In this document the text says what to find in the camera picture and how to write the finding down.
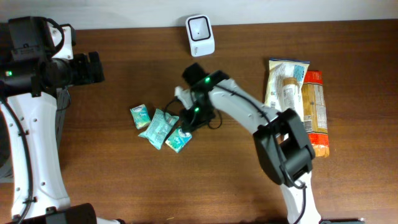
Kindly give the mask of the white cream tube gold cap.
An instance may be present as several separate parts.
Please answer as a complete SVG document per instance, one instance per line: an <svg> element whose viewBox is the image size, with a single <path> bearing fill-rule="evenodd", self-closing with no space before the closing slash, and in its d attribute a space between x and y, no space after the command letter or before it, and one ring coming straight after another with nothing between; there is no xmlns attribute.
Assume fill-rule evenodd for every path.
<svg viewBox="0 0 398 224"><path fill-rule="evenodd" d="M282 81L281 108L283 111L287 109L294 110L301 122L304 122L302 92L297 79L294 77L285 78Z"/></svg>

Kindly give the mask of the small teal tissue pack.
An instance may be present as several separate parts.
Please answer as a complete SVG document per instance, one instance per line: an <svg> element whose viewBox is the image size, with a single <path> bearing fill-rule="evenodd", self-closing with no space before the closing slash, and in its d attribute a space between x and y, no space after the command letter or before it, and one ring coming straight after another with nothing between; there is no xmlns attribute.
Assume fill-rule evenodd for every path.
<svg viewBox="0 0 398 224"><path fill-rule="evenodd" d="M130 109L134 124L137 129L142 129L151 123L146 105L142 104Z"/></svg>

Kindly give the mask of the orange spaghetti pasta package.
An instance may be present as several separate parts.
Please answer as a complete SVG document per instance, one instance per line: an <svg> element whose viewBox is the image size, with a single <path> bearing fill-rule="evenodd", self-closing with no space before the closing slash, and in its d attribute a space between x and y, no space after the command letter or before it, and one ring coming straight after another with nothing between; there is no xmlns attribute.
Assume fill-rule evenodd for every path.
<svg viewBox="0 0 398 224"><path fill-rule="evenodd" d="M304 126L317 157L330 155L326 104L321 71L308 71L303 86Z"/></svg>

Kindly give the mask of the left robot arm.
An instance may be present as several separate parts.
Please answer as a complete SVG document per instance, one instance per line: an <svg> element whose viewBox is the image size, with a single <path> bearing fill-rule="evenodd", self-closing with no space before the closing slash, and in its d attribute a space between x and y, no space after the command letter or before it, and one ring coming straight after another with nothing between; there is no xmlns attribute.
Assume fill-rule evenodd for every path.
<svg viewBox="0 0 398 224"><path fill-rule="evenodd" d="M58 157L59 90L104 80L97 52L74 54L75 30L46 17L7 22L11 59L1 64L1 113L14 176L14 223L103 223L90 203L72 205Z"/></svg>

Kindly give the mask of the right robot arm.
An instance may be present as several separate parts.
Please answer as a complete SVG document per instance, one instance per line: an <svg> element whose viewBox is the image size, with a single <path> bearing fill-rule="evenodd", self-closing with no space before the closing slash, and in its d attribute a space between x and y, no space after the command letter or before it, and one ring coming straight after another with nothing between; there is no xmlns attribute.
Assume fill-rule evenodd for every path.
<svg viewBox="0 0 398 224"><path fill-rule="evenodd" d="M252 135L262 171L282 191L289 223L321 223L311 185L315 151L298 114L264 105L221 70L207 73L194 63L182 77L188 89L175 89L184 106L182 131L209 125L216 111L228 114Z"/></svg>

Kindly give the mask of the teal wet wipes pack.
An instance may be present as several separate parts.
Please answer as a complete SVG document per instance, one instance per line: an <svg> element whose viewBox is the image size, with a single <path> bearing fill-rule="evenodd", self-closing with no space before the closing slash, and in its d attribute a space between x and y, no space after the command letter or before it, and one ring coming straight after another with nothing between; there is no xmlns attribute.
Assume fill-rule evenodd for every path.
<svg viewBox="0 0 398 224"><path fill-rule="evenodd" d="M156 109L150 125L138 136L148 139L157 150L160 150L165 138L178 120L178 116L172 116L160 109Z"/></svg>

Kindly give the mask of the yellow blue-edged snack bag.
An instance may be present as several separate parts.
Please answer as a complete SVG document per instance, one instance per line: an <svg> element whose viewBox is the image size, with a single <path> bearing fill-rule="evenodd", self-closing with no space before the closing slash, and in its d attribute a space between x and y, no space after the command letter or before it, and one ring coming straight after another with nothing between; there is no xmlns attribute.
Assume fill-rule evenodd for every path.
<svg viewBox="0 0 398 224"><path fill-rule="evenodd" d="M295 78L302 88L309 65L310 61L270 58L264 104L281 111L283 79Z"/></svg>

